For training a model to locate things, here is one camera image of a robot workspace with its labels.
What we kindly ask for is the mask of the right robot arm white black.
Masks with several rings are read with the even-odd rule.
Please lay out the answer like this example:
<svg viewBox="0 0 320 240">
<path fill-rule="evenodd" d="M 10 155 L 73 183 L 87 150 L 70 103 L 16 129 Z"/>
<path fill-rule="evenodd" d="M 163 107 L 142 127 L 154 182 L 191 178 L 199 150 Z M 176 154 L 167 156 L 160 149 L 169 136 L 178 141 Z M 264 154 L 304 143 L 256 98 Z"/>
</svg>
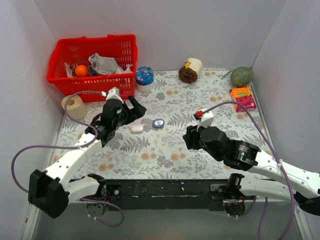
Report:
<svg viewBox="0 0 320 240">
<path fill-rule="evenodd" d="M 229 200 L 242 196 L 261 196 L 293 201 L 303 211 L 320 214 L 320 175 L 300 169 L 275 158 L 259 147 L 233 140 L 217 127 L 188 126 L 183 135 L 189 150 L 204 150 L 218 162 L 241 171 L 262 175 L 252 179 L 240 173 L 230 175 L 227 184 L 212 191 L 215 199 Z"/>
</svg>

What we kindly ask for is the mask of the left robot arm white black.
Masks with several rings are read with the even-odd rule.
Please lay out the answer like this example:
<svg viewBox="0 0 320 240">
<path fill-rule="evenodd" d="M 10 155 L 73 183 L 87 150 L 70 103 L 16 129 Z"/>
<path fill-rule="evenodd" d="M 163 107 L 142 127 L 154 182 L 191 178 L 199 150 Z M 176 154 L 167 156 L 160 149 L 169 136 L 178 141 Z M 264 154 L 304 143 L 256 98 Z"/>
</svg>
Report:
<svg viewBox="0 0 320 240">
<path fill-rule="evenodd" d="M 102 112 L 92 119 L 74 149 L 45 170 L 35 170 L 30 175 L 29 203 L 54 219 L 74 201 L 85 197 L 94 201 L 106 199 L 107 182 L 103 177 L 95 173 L 78 180 L 72 180 L 72 177 L 115 136 L 117 129 L 145 115 L 147 109 L 144 106 L 131 95 L 128 99 L 132 108 L 119 97 L 107 99 Z"/>
</svg>

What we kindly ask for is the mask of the lavender earbud charging case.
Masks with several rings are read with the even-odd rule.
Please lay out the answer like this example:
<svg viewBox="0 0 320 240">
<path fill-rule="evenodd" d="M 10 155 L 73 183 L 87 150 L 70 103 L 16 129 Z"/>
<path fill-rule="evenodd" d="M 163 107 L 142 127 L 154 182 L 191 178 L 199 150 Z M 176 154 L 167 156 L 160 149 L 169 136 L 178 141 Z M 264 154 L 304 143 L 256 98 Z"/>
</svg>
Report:
<svg viewBox="0 0 320 240">
<path fill-rule="evenodd" d="M 155 119 L 153 122 L 152 122 L 152 126 L 156 129 L 160 129 L 160 128 L 163 128 L 165 125 L 165 121 L 162 119 L 162 118 L 158 118 L 158 119 Z"/>
</svg>

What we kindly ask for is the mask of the white earbud charging case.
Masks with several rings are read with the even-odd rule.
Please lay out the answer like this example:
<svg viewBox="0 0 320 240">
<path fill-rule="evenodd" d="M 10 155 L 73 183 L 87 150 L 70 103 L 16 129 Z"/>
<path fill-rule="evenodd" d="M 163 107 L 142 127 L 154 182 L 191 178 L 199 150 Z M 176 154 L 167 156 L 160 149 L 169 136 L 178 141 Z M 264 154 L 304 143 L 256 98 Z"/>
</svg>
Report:
<svg viewBox="0 0 320 240">
<path fill-rule="evenodd" d="M 142 125 L 135 125 L 130 129 L 132 134 L 139 134 L 144 131 L 144 127 Z"/>
</svg>

